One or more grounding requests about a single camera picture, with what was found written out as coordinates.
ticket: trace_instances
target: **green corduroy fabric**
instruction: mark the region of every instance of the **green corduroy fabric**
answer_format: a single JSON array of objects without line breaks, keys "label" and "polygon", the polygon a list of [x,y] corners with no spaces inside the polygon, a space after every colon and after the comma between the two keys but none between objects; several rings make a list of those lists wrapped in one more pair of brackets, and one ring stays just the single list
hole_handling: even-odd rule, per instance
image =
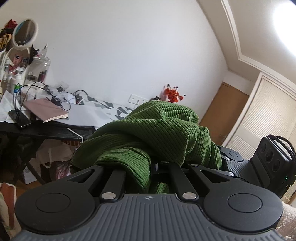
[{"label": "green corduroy fabric", "polygon": [[135,192],[162,193],[166,185],[150,182],[152,160],[200,164],[219,169],[222,165],[209,130],[198,126],[190,108],[165,101],[149,101],[125,119],[108,123],[84,141],[72,164],[85,169],[95,164],[121,166]]}]

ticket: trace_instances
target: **black table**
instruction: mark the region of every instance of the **black table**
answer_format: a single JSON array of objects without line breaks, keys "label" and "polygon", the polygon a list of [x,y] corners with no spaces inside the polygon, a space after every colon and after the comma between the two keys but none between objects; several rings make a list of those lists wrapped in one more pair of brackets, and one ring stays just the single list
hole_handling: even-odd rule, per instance
[{"label": "black table", "polygon": [[88,139],[95,132],[93,126],[70,126],[56,121],[47,123],[33,121],[30,126],[24,129],[19,129],[15,124],[0,122],[0,133],[6,134],[9,139],[8,148],[14,146],[19,137],[29,137],[31,139],[30,144],[26,145],[24,150],[17,155],[20,165],[16,169],[13,180],[10,183],[16,184],[26,166],[42,185],[48,182],[39,176],[29,161],[36,156],[36,151],[45,139],[81,141],[81,138],[69,131],[67,127],[81,135],[84,140]]}]

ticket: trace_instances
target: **ceiling light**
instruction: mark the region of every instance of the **ceiling light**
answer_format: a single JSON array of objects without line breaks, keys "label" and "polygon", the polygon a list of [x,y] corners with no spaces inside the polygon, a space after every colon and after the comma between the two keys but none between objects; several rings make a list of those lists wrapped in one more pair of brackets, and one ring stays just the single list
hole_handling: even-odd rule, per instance
[{"label": "ceiling light", "polygon": [[296,56],[296,5],[291,1],[279,5],[273,17],[281,41]]}]

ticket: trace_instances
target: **notebook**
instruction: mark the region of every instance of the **notebook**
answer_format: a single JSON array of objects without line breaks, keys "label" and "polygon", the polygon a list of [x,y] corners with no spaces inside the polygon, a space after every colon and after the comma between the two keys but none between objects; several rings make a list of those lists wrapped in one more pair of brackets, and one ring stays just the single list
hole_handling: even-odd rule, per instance
[{"label": "notebook", "polygon": [[43,120],[43,122],[68,117],[67,111],[63,110],[59,106],[56,106],[47,98],[26,101],[24,106],[33,112],[38,118]]}]

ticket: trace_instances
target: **electrical socket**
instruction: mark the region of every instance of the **electrical socket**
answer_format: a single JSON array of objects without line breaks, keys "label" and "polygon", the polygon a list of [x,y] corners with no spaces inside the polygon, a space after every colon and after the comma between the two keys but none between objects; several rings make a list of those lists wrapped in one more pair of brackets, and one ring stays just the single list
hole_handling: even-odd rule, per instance
[{"label": "electrical socket", "polygon": [[128,103],[132,103],[132,104],[136,104],[136,105],[141,105],[145,102],[147,102],[148,100],[145,99],[145,98],[142,98],[142,97],[139,97],[139,96],[136,96],[136,95],[131,95],[129,100],[128,100]]}]

